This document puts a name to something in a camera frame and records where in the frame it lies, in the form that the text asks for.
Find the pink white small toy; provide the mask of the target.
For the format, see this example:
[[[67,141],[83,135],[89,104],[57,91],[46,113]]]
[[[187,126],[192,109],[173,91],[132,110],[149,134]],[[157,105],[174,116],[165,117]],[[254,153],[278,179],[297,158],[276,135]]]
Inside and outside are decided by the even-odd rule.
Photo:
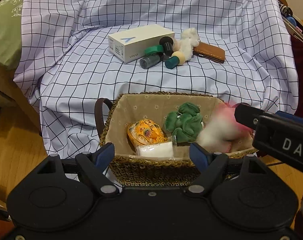
[[[207,152],[232,153],[252,147],[252,130],[235,119],[235,107],[219,105],[212,112],[196,143]]]

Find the green white plush toy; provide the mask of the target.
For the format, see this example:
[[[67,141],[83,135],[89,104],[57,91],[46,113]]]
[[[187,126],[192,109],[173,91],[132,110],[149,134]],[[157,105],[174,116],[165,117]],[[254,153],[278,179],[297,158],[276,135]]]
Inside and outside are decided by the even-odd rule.
[[[203,130],[203,116],[198,106],[185,102],[177,111],[168,113],[164,126],[178,144],[192,143]]]

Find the white tissue packet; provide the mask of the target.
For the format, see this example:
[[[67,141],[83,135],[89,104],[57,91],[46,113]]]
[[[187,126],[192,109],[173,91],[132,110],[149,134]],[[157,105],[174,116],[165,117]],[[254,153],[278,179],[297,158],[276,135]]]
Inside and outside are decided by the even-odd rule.
[[[173,143],[163,142],[145,146],[137,146],[137,155],[150,158],[171,158],[174,156]]]

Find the orange satin pouch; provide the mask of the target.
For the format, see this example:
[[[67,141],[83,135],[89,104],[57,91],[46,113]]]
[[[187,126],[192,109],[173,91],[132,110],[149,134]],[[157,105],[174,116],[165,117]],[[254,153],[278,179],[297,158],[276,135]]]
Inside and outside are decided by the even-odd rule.
[[[168,140],[162,128],[150,119],[131,123],[127,128],[127,136],[135,147],[159,144]]]

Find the teal handle cream sponge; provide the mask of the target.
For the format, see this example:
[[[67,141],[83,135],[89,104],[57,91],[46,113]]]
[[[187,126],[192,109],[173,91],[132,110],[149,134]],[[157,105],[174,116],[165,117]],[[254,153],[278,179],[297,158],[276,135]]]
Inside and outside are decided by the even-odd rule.
[[[173,69],[177,66],[181,66],[185,63],[186,59],[184,54],[181,51],[173,52],[172,56],[166,60],[165,66],[168,69]]]

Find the white fluffy plush toy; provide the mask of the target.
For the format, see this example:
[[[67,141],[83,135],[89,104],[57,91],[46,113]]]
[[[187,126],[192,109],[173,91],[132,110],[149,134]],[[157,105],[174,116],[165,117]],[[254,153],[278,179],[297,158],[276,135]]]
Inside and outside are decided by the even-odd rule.
[[[183,53],[185,61],[189,61],[193,55],[194,47],[200,43],[196,28],[185,29],[179,40],[179,51]]]

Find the black makeup sponge brush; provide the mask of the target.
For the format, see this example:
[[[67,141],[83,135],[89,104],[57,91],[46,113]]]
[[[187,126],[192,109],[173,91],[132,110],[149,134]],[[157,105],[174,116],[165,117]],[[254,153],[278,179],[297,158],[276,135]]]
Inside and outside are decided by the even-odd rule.
[[[162,46],[164,54],[166,56],[171,57],[171,55],[173,54],[173,43],[173,39],[169,36],[164,36],[159,40],[159,45]]]

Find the woven lined basket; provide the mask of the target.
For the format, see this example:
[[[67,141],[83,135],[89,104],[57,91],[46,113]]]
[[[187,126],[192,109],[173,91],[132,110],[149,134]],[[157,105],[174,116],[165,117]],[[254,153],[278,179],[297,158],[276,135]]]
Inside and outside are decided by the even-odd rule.
[[[167,115],[184,103],[196,106],[207,123],[213,110],[225,103],[209,95],[170,92],[122,94],[117,100],[98,99],[95,121],[100,146],[111,142],[115,156],[109,167],[124,186],[187,186],[200,175],[189,158],[190,142],[174,142],[171,157],[140,157],[138,146],[168,142]]]

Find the brown leather wallet case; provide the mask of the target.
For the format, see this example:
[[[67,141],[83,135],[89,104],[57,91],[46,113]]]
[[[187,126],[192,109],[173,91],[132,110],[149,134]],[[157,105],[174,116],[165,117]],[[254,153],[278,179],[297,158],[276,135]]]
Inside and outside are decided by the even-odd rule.
[[[199,42],[199,45],[193,48],[193,54],[217,63],[224,63],[225,61],[225,51],[223,49],[204,42]]]

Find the grey translucent bottle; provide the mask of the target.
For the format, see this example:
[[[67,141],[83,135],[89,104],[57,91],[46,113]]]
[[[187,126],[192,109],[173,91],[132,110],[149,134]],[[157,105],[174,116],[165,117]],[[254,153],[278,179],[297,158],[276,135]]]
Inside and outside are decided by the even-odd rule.
[[[160,54],[150,54],[140,59],[139,65],[143,69],[149,69],[163,60],[164,56]]]

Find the green tape roll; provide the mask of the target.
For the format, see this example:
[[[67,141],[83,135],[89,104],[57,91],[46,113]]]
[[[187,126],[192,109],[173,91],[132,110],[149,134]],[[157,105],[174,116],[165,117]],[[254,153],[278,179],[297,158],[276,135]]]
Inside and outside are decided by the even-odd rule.
[[[148,47],[144,50],[144,53],[146,56],[149,56],[149,55],[153,55],[153,54],[160,54],[160,55],[163,55],[164,54],[164,48],[162,45],[158,44],[156,46],[151,46],[151,47]]]

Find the white vivo phone box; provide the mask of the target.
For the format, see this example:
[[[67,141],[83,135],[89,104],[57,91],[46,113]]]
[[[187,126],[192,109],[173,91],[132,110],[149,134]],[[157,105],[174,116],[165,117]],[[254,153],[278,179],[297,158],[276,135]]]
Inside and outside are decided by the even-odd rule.
[[[164,36],[175,37],[175,32],[157,24],[118,31],[108,35],[109,51],[128,63],[143,57],[144,50],[158,45]]]

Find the checkered lavender sheet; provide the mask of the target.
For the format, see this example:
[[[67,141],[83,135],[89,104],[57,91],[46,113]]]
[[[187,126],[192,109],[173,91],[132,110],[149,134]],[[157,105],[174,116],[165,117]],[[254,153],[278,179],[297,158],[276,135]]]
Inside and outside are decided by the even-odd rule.
[[[269,112],[299,102],[278,0],[23,0],[14,81],[45,150],[98,149],[94,105],[120,94],[208,94]]]

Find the green embroidered pillow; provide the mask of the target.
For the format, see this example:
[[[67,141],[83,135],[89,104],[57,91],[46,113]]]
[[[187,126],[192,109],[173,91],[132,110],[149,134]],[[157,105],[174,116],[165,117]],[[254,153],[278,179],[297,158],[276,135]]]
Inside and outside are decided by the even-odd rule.
[[[21,58],[23,0],[0,0],[0,66],[16,69]]]

